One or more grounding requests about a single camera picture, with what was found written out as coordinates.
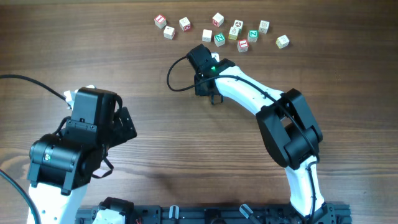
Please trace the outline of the green N letter block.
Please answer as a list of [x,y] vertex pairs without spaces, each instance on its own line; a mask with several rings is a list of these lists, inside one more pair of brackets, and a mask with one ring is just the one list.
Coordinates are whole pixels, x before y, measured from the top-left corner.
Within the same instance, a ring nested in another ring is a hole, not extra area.
[[214,43],[217,47],[224,45],[226,42],[226,39],[222,33],[215,34],[213,39],[214,39]]

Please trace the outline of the blue H picture block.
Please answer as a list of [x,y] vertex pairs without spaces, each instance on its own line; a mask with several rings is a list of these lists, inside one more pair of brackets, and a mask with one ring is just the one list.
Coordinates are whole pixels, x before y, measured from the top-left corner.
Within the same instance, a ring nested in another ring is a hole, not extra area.
[[217,61],[217,62],[219,62],[220,61],[220,56],[219,56],[219,54],[218,53],[216,53],[216,52],[213,52],[213,53],[211,53],[211,56]]

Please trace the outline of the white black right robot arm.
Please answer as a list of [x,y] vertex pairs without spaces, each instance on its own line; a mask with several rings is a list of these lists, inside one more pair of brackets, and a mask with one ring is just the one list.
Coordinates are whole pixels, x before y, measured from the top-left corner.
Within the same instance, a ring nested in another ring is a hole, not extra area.
[[294,215],[304,223],[335,223],[318,185],[323,134],[301,92],[269,88],[232,61],[215,59],[202,44],[185,57],[195,71],[192,87],[197,95],[231,98],[256,117],[267,152],[287,175]]

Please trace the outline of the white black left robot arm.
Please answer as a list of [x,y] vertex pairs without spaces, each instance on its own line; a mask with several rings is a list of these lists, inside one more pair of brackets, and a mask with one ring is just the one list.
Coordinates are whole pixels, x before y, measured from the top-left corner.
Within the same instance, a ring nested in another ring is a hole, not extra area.
[[72,109],[55,132],[33,143],[27,178],[36,209],[27,222],[73,223],[110,148],[137,136],[128,109],[112,91],[90,85],[64,93]]

